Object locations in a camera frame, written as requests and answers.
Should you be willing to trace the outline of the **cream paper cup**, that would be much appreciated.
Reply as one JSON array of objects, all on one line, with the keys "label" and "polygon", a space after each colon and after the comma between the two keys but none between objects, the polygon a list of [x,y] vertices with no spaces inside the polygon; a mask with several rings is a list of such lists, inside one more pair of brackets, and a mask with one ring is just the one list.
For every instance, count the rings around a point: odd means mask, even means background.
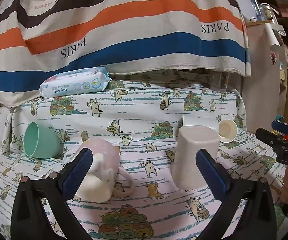
[{"label": "cream paper cup", "polygon": [[237,124],[233,120],[219,122],[219,136],[222,143],[230,143],[235,140],[238,133]]}]

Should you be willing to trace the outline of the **white tall plastic cup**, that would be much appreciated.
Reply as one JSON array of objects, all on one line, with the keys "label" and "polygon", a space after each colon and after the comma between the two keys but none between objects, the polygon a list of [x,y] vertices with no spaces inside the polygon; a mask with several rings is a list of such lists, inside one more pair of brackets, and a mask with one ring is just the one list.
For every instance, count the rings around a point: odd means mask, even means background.
[{"label": "white tall plastic cup", "polygon": [[219,123],[215,119],[194,117],[184,115],[182,119],[182,126],[206,126],[217,133],[219,133]]}]

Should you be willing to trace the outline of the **green plastic cup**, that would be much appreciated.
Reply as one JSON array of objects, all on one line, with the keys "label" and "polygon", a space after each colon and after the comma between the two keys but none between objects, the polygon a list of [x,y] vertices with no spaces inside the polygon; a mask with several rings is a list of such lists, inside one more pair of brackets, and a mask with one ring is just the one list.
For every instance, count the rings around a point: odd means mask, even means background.
[{"label": "green plastic cup", "polygon": [[29,158],[54,158],[60,152],[60,138],[52,127],[31,122],[24,133],[23,147]]}]

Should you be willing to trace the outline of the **white paper cup stack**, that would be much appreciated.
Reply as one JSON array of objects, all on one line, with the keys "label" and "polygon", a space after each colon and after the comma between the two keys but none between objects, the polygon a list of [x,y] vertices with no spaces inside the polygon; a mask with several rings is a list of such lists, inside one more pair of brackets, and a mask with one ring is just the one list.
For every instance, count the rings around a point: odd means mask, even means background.
[{"label": "white paper cup stack", "polygon": [[278,52],[280,49],[280,44],[276,35],[272,29],[272,25],[270,23],[265,23],[265,31],[267,34],[267,42],[272,52]]}]

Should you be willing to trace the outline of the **wooden cabinet panel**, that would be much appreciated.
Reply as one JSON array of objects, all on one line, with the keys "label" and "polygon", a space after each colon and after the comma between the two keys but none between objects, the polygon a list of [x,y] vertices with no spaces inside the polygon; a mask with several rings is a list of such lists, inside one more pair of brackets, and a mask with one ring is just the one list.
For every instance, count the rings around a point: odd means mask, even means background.
[{"label": "wooden cabinet panel", "polygon": [[273,30],[280,49],[272,52],[265,23],[268,22],[246,24],[251,76],[243,80],[242,99],[246,107],[246,127],[252,133],[260,127],[270,131],[272,121],[277,115],[284,115],[286,105],[288,62],[284,41]]}]

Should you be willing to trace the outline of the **pink white ceramic mug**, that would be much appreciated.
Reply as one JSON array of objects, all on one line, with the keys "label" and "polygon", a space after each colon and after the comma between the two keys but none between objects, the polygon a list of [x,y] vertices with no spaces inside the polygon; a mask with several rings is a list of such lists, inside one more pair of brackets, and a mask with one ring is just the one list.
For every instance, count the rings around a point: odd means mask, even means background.
[{"label": "pink white ceramic mug", "polygon": [[[120,154],[108,141],[92,137],[79,147],[91,151],[92,164],[79,186],[76,196],[89,202],[104,203],[112,196],[127,197],[134,191],[132,176],[120,166]],[[115,188],[116,178],[123,176],[128,181],[128,190]]]}]

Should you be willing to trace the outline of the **cat print bed sheet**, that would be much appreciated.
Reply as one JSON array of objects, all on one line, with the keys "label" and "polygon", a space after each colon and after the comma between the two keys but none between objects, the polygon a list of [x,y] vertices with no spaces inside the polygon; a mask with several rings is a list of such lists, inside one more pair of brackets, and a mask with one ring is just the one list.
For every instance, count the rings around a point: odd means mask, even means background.
[{"label": "cat print bed sheet", "polygon": [[[179,190],[171,177],[177,132],[184,115],[233,120],[234,141],[220,144],[215,160],[243,179],[265,177],[279,199],[285,167],[270,147],[246,128],[246,111],[236,90],[217,92],[193,80],[191,73],[154,73],[148,81],[112,80],[107,90],[0,107],[0,233],[10,239],[11,213],[24,176],[42,179],[73,160],[83,142],[102,138],[121,156],[135,189],[126,198],[96,204],[68,201],[79,222],[95,239],[195,239],[220,203],[208,187]],[[54,158],[26,156],[24,133],[31,122],[52,127],[60,138]]]}]

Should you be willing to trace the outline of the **baby wipes pack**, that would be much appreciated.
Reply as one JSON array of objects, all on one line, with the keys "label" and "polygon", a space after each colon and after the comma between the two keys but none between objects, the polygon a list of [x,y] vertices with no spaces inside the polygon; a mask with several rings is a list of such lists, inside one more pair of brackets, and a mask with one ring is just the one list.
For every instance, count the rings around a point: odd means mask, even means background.
[{"label": "baby wipes pack", "polygon": [[102,92],[111,78],[105,67],[85,68],[56,74],[45,80],[39,94],[46,98]]}]

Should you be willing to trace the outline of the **striped Paris fabric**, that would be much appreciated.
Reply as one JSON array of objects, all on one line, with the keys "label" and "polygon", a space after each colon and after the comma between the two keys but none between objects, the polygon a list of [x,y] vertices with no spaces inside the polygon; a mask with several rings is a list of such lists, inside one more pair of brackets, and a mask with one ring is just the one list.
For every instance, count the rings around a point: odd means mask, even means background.
[{"label": "striped Paris fabric", "polygon": [[0,103],[43,81],[104,66],[111,74],[210,69],[250,75],[237,0],[1,0]]}]

